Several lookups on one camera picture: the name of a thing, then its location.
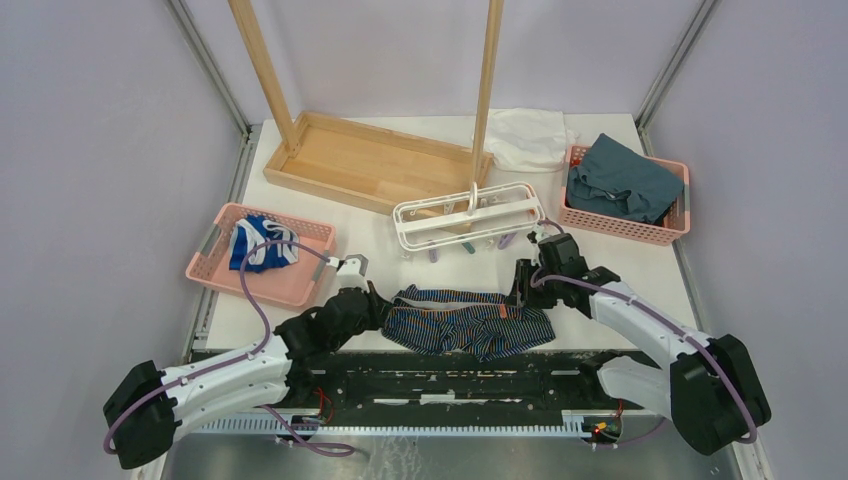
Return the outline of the navy striped boxer underwear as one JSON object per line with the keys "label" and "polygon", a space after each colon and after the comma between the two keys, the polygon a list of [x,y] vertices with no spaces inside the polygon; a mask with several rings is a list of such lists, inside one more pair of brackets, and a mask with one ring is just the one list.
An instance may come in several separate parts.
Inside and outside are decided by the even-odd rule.
{"label": "navy striped boxer underwear", "polygon": [[411,285],[399,291],[391,303],[381,334],[421,355],[464,352],[488,362],[521,354],[556,338],[543,310],[511,306],[501,293]]}

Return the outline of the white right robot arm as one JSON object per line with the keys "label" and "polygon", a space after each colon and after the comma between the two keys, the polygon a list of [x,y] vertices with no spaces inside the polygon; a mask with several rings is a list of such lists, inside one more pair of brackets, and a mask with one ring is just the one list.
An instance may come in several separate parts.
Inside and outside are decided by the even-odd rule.
{"label": "white right robot arm", "polygon": [[696,452],[711,455],[738,442],[753,444],[772,418],[746,345],[712,337],[667,316],[606,267],[589,268],[568,233],[528,235],[533,260],[516,263],[510,302],[549,310],[563,305],[626,338],[651,360],[599,354],[577,382],[580,400],[602,408],[615,399],[667,419]]}

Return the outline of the white plastic clip hanger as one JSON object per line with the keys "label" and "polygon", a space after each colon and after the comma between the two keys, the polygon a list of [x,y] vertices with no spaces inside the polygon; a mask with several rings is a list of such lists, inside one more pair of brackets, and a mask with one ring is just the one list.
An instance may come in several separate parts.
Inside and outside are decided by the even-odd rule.
{"label": "white plastic clip hanger", "polygon": [[473,253],[477,242],[529,232],[547,215],[534,187],[519,181],[401,202],[390,218],[404,254],[435,263],[448,247]]}

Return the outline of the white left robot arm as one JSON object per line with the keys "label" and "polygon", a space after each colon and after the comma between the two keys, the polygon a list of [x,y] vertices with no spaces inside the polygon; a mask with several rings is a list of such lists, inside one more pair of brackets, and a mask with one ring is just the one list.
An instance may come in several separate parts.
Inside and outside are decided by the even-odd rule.
{"label": "white left robot arm", "polygon": [[103,449],[131,470],[229,414],[282,400],[303,406],[315,390],[312,366],[351,338],[379,330],[391,308],[373,288],[342,288],[241,349],[165,369],[139,363],[104,403]]}

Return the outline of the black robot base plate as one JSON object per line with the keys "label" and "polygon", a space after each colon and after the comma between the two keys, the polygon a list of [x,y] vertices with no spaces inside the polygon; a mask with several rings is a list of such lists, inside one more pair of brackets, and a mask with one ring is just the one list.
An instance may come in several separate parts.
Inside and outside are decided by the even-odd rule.
{"label": "black robot base plate", "polygon": [[320,410],[332,427],[560,426],[565,411],[632,408],[592,386],[581,365],[593,352],[541,351],[480,362],[468,354],[343,351],[275,406]]}

